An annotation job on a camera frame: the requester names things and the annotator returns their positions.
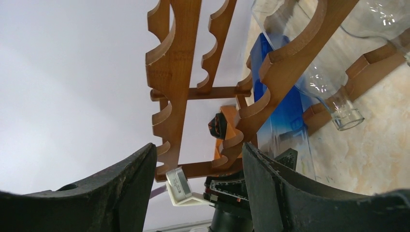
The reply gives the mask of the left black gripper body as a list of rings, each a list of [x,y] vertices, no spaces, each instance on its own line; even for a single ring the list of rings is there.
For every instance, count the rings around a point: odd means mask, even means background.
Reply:
[[[244,172],[231,175],[208,176],[205,180],[204,199],[235,216],[250,219],[249,197]]]

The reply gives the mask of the clear glass bottle front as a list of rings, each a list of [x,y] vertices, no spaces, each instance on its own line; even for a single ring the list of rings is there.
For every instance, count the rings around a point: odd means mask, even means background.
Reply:
[[[307,27],[317,3],[316,0],[256,0],[251,10],[271,48],[278,50]],[[301,93],[325,107],[339,131],[351,129],[365,119],[345,89],[346,61],[345,52],[330,39],[295,84]]]

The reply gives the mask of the blue square glass bottle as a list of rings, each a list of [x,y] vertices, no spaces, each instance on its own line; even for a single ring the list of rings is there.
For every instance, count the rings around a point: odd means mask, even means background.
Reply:
[[[259,69],[266,55],[272,50],[268,39],[260,33],[250,51],[253,97],[256,102],[267,91],[266,85],[260,81]],[[302,114],[301,95],[296,87],[292,87],[258,130],[258,148],[269,158],[276,160],[279,160],[280,155],[289,148],[295,150],[297,155],[291,168],[315,180],[316,174],[307,127]]]

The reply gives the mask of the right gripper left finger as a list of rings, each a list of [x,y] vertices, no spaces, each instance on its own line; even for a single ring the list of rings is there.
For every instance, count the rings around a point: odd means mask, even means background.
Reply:
[[[3,232],[141,232],[157,162],[149,143],[56,191],[0,194]]]

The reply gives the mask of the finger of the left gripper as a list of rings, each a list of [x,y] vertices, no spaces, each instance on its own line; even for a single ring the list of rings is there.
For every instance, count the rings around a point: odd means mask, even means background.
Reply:
[[[298,152],[292,148],[289,148],[283,153],[281,153],[279,156],[277,156],[275,160],[281,163],[282,165],[295,171],[297,166],[297,157]]]

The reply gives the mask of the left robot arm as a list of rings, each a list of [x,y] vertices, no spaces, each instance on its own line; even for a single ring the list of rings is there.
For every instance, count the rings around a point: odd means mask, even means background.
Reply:
[[[209,176],[204,198],[215,204],[210,232],[291,232],[291,215],[283,181],[261,165],[254,176],[245,174],[243,162],[230,174]]]

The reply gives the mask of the clear glass bottle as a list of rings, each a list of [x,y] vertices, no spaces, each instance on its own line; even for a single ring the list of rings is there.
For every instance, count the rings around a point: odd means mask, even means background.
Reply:
[[[410,64],[410,2],[408,0],[360,0],[341,24],[349,35],[383,39]]]
[[[271,48],[278,50],[307,27],[317,3],[316,0],[256,0],[251,10]],[[339,131],[351,129],[365,119],[345,89],[346,61],[345,52],[330,39],[295,84],[301,93],[325,107]]]

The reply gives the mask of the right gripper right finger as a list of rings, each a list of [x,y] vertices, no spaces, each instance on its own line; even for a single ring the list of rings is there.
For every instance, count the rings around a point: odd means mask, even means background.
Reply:
[[[372,196],[356,194],[314,181],[250,143],[242,148],[243,169],[254,176],[263,166],[283,181],[292,232],[407,232],[410,191],[398,189]]]

